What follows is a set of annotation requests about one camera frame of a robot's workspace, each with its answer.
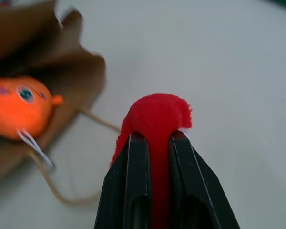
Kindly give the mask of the red plush toy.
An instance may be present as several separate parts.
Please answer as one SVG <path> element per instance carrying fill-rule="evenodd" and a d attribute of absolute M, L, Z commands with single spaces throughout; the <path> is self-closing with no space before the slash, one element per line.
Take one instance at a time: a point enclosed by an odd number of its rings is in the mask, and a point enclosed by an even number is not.
<path fill-rule="evenodd" d="M 186 100 L 173 94 L 155 93 L 133 103 L 122 122 L 112 162 L 130 134 L 137 132 L 146 139 L 152 188 L 151 229 L 170 229 L 169 139 L 180 128 L 192 127 L 191 114 Z"/>

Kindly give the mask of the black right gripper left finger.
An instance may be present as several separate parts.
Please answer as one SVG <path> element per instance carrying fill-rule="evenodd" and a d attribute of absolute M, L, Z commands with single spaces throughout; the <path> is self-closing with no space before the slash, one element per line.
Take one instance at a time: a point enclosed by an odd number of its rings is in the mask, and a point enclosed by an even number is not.
<path fill-rule="evenodd" d="M 151 197 L 148 144 L 133 133 L 104 178 L 94 229 L 151 229 Z"/>

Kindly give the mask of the orange plush toy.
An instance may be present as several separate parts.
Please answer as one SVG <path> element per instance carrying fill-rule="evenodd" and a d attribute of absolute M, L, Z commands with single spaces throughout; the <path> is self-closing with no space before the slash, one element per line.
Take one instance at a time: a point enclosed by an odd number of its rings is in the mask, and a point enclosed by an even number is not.
<path fill-rule="evenodd" d="M 49 168 L 54 168 L 55 164 L 35 139 L 45 131 L 54 108 L 63 102 L 61 95 L 52 95 L 35 78 L 0 76 L 0 136 L 23 141 L 44 159 Z"/>

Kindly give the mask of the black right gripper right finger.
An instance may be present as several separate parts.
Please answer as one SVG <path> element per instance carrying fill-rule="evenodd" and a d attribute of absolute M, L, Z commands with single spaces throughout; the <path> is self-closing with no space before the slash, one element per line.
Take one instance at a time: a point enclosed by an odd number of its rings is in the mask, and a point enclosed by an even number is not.
<path fill-rule="evenodd" d="M 169 140 L 170 229 L 240 229 L 220 181 L 181 131 Z"/>

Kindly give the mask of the brown paper bag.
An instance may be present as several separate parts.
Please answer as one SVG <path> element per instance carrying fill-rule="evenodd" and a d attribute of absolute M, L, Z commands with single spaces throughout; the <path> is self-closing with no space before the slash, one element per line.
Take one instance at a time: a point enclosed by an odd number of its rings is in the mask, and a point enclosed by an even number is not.
<path fill-rule="evenodd" d="M 43 152 L 77 114 L 120 131 L 119 127 L 89 110 L 104 88 L 105 60 L 81 46 L 82 15 L 73 9 L 63 20 L 58 20 L 54 9 L 56 1 L 0 5 L 0 76 L 35 78 L 52 95 L 61 95 L 64 99 L 61 106 L 54 108 L 45 131 L 35 139 Z M 49 168 L 44 159 L 23 141 L 0 136 L 0 180 L 25 159 L 36 163 L 53 195 L 62 204 L 85 206 L 99 199 L 99 192 L 85 198 L 65 197 L 49 176 L 49 171 L 54 168 Z"/>

